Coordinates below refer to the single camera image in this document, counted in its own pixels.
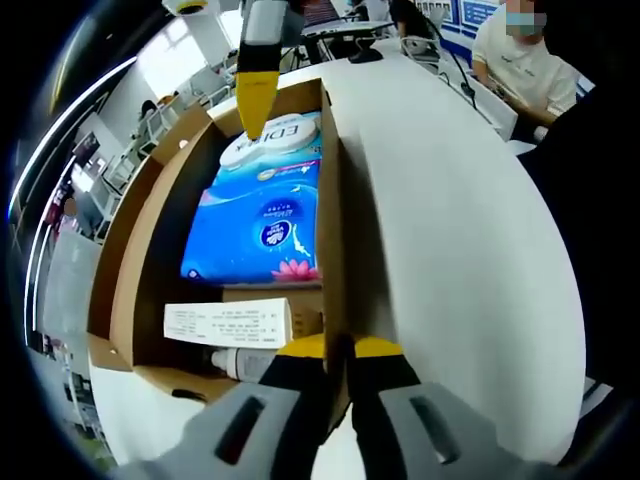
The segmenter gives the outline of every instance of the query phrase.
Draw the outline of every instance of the white t-shirt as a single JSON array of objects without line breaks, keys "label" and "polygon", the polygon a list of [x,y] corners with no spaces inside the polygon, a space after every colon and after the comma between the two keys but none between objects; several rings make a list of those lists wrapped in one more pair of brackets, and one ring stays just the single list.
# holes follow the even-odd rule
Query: white t-shirt
[{"label": "white t-shirt", "polygon": [[506,33],[503,5],[480,26],[473,59],[487,64],[491,77],[529,107],[561,115],[576,103],[578,72],[551,55],[544,40],[523,45]]}]

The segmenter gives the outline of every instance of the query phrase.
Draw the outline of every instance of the pink lotus flower print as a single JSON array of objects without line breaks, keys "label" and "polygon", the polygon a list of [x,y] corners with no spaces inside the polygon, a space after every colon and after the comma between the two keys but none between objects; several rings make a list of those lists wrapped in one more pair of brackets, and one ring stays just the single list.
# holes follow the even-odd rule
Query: pink lotus flower print
[{"label": "pink lotus flower print", "polygon": [[309,268],[309,262],[303,260],[298,263],[291,260],[289,263],[280,262],[280,271],[271,271],[276,282],[308,282],[320,278],[317,268]]}]

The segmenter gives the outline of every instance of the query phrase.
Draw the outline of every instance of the cable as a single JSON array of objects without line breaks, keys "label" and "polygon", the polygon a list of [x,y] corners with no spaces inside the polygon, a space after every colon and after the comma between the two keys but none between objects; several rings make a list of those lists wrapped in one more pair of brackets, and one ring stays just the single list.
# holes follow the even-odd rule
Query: cable
[{"label": "cable", "polygon": [[462,91],[464,92],[464,94],[471,99],[471,104],[473,105],[474,110],[477,111],[478,107],[476,106],[476,92],[475,92],[475,90],[473,88],[471,88],[471,85],[469,85],[469,79],[467,78],[467,74],[464,73],[464,70],[460,66],[460,62],[458,61],[458,58],[456,57],[455,53],[453,53],[452,50],[450,50],[449,48],[444,46],[444,37],[440,33],[440,30],[438,30],[438,27],[436,27],[436,25],[431,21],[431,19],[429,17],[424,17],[424,19],[427,21],[427,23],[431,26],[431,28],[438,35],[438,39],[440,40],[440,45],[442,46],[442,48],[446,48],[447,51],[453,57],[454,62],[456,62],[456,65],[458,66],[458,69],[460,70],[460,73],[462,74],[462,84],[460,85],[460,88],[462,88]]}]

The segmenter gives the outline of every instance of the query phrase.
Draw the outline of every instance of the white bottle cap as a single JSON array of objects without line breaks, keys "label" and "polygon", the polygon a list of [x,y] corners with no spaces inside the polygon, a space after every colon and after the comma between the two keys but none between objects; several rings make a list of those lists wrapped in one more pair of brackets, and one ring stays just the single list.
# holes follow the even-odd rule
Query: white bottle cap
[{"label": "white bottle cap", "polygon": [[237,348],[223,348],[216,350],[211,354],[211,363],[214,367],[226,372],[230,378],[238,379],[238,369],[236,359],[238,354]]}]

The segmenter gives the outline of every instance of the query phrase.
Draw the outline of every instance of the face mask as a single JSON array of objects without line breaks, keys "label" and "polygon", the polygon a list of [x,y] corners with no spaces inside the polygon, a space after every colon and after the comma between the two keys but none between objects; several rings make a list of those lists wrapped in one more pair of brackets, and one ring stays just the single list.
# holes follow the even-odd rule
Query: face mask
[{"label": "face mask", "polygon": [[542,33],[547,24],[544,13],[507,12],[507,33],[509,35],[531,36]]}]

